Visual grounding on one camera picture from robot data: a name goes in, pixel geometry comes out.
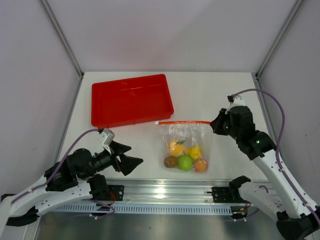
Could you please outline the yellow lemon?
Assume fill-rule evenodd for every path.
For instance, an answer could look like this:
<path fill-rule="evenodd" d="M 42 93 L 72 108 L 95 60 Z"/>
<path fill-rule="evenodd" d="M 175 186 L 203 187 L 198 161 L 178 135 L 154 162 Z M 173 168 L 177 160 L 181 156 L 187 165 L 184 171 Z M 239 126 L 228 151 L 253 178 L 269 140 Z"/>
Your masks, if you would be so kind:
<path fill-rule="evenodd" d="M 198 145 L 194 145 L 190 148 L 185 148 L 184 153 L 189 155 L 193 160 L 201 159 L 203 156 L 203 150 Z"/>

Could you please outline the clear zip top bag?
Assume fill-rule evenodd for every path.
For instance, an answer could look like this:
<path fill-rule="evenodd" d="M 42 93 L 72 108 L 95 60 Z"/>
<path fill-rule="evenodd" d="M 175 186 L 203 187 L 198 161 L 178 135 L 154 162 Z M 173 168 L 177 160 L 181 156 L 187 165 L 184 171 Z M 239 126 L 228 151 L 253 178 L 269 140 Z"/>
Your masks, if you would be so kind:
<path fill-rule="evenodd" d="M 211 154 L 211 143 L 212 137 L 210 136 L 210 123 L 203 120 L 180 120 L 180 121 L 156 121 L 155 125 L 158 127 L 159 134 L 162 139 L 163 149 L 162 149 L 162 165 L 167 170 L 175 170 L 182 172 L 195 172 L 198 174 L 203 174 L 208 171 L 210 165 L 210 154 Z M 185 171 L 175 168 L 166 168 L 164 166 L 164 159 L 166 157 L 172 156 L 168 152 L 168 147 L 171 141 L 174 140 L 185 140 L 184 146 L 186 148 L 191 148 L 192 146 L 198 145 L 202 149 L 202 158 L 207 161 L 208 168 L 206 172 L 196 172 L 194 170 L 193 160 L 192 170 Z"/>

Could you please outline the small pink peach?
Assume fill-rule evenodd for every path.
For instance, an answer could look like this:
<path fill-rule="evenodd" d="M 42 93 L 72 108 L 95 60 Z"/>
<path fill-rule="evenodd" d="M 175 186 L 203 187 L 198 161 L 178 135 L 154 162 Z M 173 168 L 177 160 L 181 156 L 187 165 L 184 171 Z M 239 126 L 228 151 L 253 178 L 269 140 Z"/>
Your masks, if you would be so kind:
<path fill-rule="evenodd" d="M 197 173 L 204 173 L 208 169 L 208 163 L 205 159 L 199 158 L 194 162 L 193 168 Z"/>

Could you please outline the large orange peach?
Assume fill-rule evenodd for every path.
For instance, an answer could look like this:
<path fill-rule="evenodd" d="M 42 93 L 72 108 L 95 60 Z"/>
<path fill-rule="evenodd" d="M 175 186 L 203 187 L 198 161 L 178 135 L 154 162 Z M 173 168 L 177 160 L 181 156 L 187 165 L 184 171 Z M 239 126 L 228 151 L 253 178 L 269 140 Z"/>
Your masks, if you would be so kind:
<path fill-rule="evenodd" d="M 184 153 L 185 140 L 173 140 L 169 143 L 168 153 L 173 157 L 179 157 Z"/>

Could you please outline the brown kiwi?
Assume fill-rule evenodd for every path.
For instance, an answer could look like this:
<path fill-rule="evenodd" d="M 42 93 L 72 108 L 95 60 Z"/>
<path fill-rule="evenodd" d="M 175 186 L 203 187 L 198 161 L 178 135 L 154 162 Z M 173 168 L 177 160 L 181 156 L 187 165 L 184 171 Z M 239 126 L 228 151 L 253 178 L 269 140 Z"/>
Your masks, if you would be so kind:
<path fill-rule="evenodd" d="M 178 165 L 178 158 L 175 156 L 168 156 L 163 160 L 163 164 L 166 168 L 176 168 Z"/>

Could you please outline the green apple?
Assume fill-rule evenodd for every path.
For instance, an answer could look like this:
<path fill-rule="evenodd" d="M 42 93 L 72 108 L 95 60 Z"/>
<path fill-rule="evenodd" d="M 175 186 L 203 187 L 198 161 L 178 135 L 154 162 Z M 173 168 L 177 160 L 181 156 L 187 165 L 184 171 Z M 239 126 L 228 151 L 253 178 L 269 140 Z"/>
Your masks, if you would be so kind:
<path fill-rule="evenodd" d="M 181 155 L 177 158 L 177 167 L 182 171 L 190 171 L 193 168 L 194 160 L 188 155 Z"/>

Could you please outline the red plastic bin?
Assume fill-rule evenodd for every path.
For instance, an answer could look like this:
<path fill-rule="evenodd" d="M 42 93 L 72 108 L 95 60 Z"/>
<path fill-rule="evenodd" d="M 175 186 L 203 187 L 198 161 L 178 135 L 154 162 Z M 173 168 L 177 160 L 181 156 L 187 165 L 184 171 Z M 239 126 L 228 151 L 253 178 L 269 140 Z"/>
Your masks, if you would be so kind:
<path fill-rule="evenodd" d="M 94 83 L 91 124 L 102 128 L 169 119 L 174 106 L 164 74 Z"/>

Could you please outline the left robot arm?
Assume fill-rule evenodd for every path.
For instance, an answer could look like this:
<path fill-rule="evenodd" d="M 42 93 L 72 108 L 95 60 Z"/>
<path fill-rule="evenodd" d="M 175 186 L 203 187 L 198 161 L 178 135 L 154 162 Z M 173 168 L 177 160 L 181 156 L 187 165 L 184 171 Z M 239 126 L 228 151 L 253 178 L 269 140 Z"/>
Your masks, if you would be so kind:
<path fill-rule="evenodd" d="M 110 189 L 101 171 L 112 167 L 129 175 L 143 159 L 127 156 L 131 147 L 112 141 L 109 149 L 92 154 L 79 148 L 45 171 L 28 190 L 3 194 L 1 200 L 12 199 L 9 214 L 2 218 L 6 226 L 22 227 L 63 205 L 81 200 L 105 200 Z"/>

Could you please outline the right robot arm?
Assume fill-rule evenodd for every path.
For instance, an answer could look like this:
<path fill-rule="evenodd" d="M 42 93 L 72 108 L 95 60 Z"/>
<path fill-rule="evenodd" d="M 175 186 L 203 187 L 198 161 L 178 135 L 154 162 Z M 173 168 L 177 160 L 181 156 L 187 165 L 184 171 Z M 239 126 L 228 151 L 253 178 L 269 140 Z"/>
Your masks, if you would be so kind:
<path fill-rule="evenodd" d="M 213 133 L 232 137 L 277 193 L 272 196 L 243 175 L 229 183 L 228 196 L 232 201 L 243 199 L 254 204 L 275 222 L 286 240 L 302 240 L 319 230 L 320 206 L 295 180 L 270 136 L 256 129 L 253 114 L 246 105 L 222 108 L 209 125 Z"/>

